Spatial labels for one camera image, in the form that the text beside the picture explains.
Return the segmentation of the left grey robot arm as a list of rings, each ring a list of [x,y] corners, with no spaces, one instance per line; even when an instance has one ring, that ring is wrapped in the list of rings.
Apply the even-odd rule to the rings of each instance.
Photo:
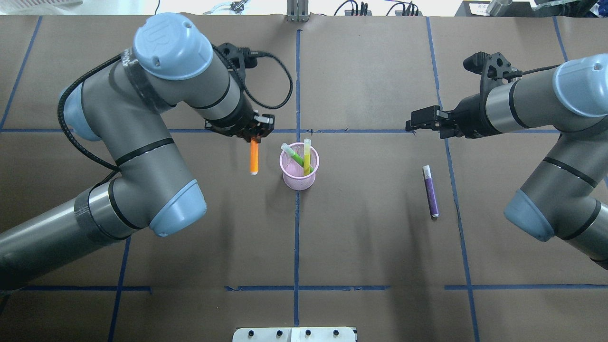
[[[65,89],[58,120],[89,141],[102,141],[119,178],[1,234],[1,292],[33,279],[143,228],[165,237],[207,211],[161,114],[184,102],[206,128],[247,142],[260,141],[275,117],[258,114],[246,99],[239,72],[187,17],[161,13],[146,20],[131,48]]]

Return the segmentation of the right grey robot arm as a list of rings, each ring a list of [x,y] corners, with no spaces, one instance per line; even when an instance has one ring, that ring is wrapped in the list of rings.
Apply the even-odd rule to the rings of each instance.
[[[412,111],[405,129],[479,139],[553,126],[560,136],[504,216],[541,242],[560,238],[606,269],[607,206],[591,193],[608,168],[607,62],[602,53],[521,71],[503,54],[477,52],[463,67],[480,76],[478,94],[453,110],[432,105]]]

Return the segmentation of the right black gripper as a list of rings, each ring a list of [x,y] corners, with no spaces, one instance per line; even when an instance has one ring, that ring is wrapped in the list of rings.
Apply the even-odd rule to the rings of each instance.
[[[450,111],[442,111],[440,106],[429,106],[412,112],[406,121],[406,132],[417,130],[442,131],[442,138],[478,139],[494,135],[494,127],[489,123],[481,94],[472,95],[460,101]]]

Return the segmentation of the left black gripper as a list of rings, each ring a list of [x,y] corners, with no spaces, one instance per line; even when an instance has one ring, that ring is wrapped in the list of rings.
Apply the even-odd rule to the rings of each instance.
[[[248,143],[261,143],[261,139],[269,135],[269,126],[274,126],[275,121],[275,115],[260,114],[257,110],[243,110],[231,118],[205,119],[205,128],[227,137],[245,139]]]

